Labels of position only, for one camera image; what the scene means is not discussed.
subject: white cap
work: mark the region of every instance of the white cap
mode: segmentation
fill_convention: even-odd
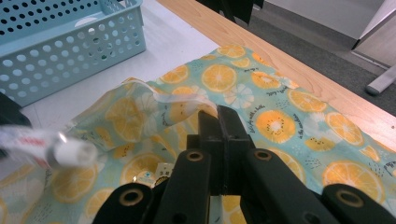
[[[68,138],[55,146],[54,157],[61,166],[90,166],[97,158],[98,151],[90,142]]]

